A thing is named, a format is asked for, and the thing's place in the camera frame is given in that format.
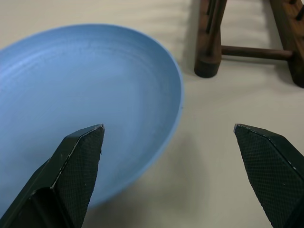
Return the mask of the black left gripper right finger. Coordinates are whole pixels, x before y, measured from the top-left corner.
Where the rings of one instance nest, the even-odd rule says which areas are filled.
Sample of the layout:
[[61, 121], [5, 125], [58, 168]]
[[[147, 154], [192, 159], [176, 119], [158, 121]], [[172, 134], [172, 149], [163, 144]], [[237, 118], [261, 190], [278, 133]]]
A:
[[282, 135], [236, 124], [247, 177], [273, 228], [304, 228], [304, 156]]

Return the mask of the blue plate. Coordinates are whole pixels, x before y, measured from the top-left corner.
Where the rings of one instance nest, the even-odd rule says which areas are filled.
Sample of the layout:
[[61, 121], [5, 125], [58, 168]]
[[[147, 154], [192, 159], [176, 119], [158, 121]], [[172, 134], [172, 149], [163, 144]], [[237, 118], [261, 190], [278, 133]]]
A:
[[82, 24], [0, 49], [0, 216], [62, 139], [105, 128], [90, 206], [134, 182], [165, 150], [181, 117], [178, 64], [133, 29]]

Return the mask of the dark wooden rack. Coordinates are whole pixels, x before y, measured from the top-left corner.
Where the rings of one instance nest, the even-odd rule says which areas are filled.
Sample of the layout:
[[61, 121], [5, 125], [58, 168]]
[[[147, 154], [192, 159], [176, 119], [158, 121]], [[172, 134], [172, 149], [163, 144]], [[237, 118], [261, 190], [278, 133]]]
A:
[[228, 0], [199, 0], [199, 23], [194, 72], [211, 78], [218, 72], [223, 55], [283, 60], [293, 82], [304, 88], [304, 4], [302, 0], [269, 0], [282, 49], [224, 46], [220, 26]]

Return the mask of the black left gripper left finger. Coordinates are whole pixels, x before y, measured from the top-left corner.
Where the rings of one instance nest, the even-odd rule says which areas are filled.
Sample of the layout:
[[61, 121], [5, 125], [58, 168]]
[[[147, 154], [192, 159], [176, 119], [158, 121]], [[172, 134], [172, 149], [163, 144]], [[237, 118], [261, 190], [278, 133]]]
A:
[[30, 177], [0, 228], [81, 228], [98, 173], [104, 125], [66, 136]]

